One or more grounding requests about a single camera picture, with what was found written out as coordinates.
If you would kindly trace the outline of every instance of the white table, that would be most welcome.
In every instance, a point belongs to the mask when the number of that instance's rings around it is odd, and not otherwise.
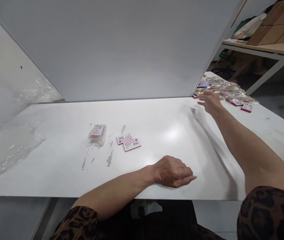
[[[272,77],[277,71],[284,66],[284,43],[269,44],[261,46],[251,46],[241,42],[228,42],[223,41],[222,47],[237,51],[248,53],[260,57],[266,57],[276,59],[278,62],[271,67],[263,76],[259,78],[247,91],[247,95],[251,95],[258,87],[265,83],[270,77]]]
[[[32,105],[14,121],[42,122],[38,131],[47,140],[0,176],[0,196],[79,197],[116,176],[172,155],[198,178],[178,189],[153,185],[137,198],[243,200],[244,175],[213,118],[196,102],[189,97]],[[223,105],[284,160],[284,119],[260,104],[252,113],[228,102]],[[193,106],[205,131],[191,114]],[[90,146],[87,138],[94,124],[107,125],[100,149]],[[140,148],[124,152],[117,145],[115,137],[124,125],[124,133],[140,139]]]

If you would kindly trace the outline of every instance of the person's right hand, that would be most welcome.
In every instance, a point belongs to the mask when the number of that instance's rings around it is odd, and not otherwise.
[[[219,95],[213,91],[205,91],[200,95],[199,100],[204,101],[198,102],[198,104],[204,106],[205,111],[211,115],[224,108],[220,102]]]
[[[151,175],[154,183],[173,188],[188,185],[196,179],[189,167],[180,159],[171,156],[164,156],[151,165]]]

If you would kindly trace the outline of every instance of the white partition wall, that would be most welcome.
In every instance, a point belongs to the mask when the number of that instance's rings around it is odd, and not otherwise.
[[[0,124],[34,102],[63,99],[0,25]]]
[[[69,102],[191,96],[243,0],[0,0]]]

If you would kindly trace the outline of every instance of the white table leg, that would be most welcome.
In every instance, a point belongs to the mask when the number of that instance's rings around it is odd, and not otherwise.
[[[246,91],[246,95],[250,96],[258,87],[260,87],[263,83],[265,83],[266,80],[268,80],[271,76],[273,76],[283,66],[284,66],[284,56]]]

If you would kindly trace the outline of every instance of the forearm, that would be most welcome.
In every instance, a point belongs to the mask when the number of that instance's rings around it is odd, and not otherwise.
[[[123,174],[81,196],[72,207],[86,206],[97,212],[98,220],[113,216],[140,192],[152,185],[150,166]]]
[[[281,158],[225,108],[217,109],[212,116],[245,174],[247,192],[264,184],[284,189],[284,162]]]

